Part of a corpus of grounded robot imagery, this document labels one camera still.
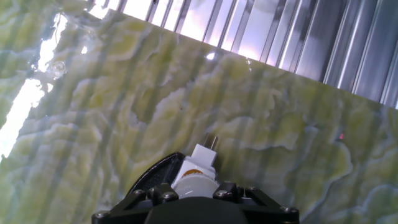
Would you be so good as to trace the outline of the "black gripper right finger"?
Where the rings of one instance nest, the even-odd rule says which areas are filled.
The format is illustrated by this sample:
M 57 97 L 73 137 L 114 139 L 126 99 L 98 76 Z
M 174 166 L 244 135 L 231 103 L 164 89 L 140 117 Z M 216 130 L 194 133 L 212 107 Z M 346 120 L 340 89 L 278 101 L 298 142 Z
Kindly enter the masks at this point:
M 239 215 L 248 223 L 300 223 L 297 208 L 280 205 L 257 187 L 244 188 L 236 183 L 222 182 L 212 197 L 237 208 L 233 215 Z

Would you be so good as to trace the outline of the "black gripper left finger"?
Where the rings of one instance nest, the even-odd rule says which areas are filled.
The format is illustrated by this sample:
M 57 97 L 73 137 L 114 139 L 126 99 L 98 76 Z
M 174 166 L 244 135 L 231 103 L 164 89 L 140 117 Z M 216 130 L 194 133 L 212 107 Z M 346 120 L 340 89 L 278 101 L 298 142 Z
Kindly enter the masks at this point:
M 133 190 L 112 209 L 94 213 L 91 223 L 145 223 L 153 208 L 178 199 L 178 193 L 168 183 L 162 183 L 149 190 Z

